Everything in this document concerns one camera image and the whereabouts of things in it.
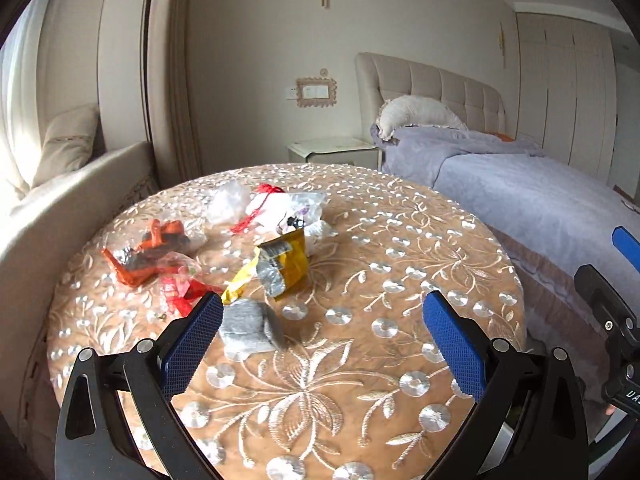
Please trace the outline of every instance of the beige upholstered headboard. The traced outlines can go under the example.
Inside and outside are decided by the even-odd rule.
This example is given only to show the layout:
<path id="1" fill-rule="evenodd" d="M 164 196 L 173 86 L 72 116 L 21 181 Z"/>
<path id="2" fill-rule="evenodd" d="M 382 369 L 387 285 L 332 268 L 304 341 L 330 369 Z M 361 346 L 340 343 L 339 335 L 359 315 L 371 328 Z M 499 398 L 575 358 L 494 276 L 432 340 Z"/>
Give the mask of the beige upholstered headboard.
<path id="1" fill-rule="evenodd" d="M 356 55 L 362 132 L 376 121 L 384 101 L 422 95 L 446 104 L 470 130 L 505 133 L 504 105 L 498 91 L 484 83 L 399 57 L 361 52 Z"/>

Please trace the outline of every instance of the embroidered tablecloth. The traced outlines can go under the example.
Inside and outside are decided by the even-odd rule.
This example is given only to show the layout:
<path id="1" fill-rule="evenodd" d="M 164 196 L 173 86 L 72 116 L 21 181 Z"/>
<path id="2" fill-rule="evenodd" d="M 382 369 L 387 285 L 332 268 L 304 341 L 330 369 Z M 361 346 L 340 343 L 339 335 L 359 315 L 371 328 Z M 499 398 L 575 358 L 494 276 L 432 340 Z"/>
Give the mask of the embroidered tablecloth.
<path id="1" fill-rule="evenodd" d="M 439 289 L 489 337 L 524 345 L 522 288 L 510 260 L 478 218 L 436 191 L 342 165 L 269 165 L 206 176 L 164 190 L 122 213 L 69 263 L 49 317 L 49 367 L 62 402 L 78 351 L 128 351 L 171 321 L 159 287 L 130 290 L 100 254 L 139 239 L 149 221 L 175 212 L 203 218 L 217 186 L 324 191 L 323 219 L 336 231 L 310 258 L 308 280 L 281 301 L 258 282 L 246 296 L 280 316 L 286 351 L 226 354 L 216 337 L 187 392 L 172 403 L 227 479 L 421 478 L 472 406 L 422 322 Z M 228 282 L 260 235 L 207 231 L 196 259 L 206 281 Z M 121 395 L 148 465 L 163 470 L 129 394 Z"/>

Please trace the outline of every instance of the white closet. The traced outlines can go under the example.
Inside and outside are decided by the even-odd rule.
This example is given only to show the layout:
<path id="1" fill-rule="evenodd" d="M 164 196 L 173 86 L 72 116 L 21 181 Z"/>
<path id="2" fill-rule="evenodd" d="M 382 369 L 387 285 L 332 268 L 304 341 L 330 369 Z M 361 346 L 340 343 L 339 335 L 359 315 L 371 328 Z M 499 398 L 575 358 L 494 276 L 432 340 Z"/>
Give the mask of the white closet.
<path id="1" fill-rule="evenodd" d="M 517 16 L 516 136 L 606 182 L 616 134 L 616 70 L 608 30 L 562 16 Z"/>

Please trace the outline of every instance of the orange toy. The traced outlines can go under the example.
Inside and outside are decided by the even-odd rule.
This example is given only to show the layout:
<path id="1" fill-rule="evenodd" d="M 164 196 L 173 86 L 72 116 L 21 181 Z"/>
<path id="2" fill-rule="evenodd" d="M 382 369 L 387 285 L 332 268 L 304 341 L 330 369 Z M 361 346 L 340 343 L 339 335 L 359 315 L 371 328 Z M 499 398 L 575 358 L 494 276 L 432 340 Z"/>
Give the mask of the orange toy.
<path id="1" fill-rule="evenodd" d="M 126 263 L 120 263 L 107 248 L 102 250 L 102 254 L 115 270 L 120 283 L 137 287 L 157 274 L 178 272 L 178 267 L 158 267 L 157 262 L 167 253 L 184 252 L 189 244 L 182 222 L 173 220 L 161 224 L 156 219 L 151 222 L 149 231 L 142 236 L 142 241 L 127 255 Z"/>

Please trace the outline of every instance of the blue gripper pad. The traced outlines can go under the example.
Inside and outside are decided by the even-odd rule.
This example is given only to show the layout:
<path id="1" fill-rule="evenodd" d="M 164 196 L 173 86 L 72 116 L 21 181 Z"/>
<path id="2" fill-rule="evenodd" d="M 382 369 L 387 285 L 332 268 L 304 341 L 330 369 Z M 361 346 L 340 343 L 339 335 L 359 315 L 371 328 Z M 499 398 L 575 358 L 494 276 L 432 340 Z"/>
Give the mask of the blue gripper pad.
<path id="1" fill-rule="evenodd" d="M 611 240 L 614 247 L 640 272 L 640 243 L 638 240 L 622 226 L 613 229 Z"/>
<path id="2" fill-rule="evenodd" d="M 422 316 L 424 324 L 431 332 L 433 340 L 456 378 L 460 390 L 473 396 L 476 402 L 480 402 L 486 391 L 484 361 L 464 333 L 460 323 L 463 318 L 455 313 L 437 290 L 427 294 L 424 299 Z M 472 320 L 464 319 L 463 321 L 475 323 Z"/>
<path id="3" fill-rule="evenodd" d="M 166 400 L 184 393 L 189 386 L 193 374 L 220 328 L 223 312 L 220 296 L 212 294 L 198 312 L 185 318 L 188 325 L 181 338 L 162 360 L 160 385 Z"/>

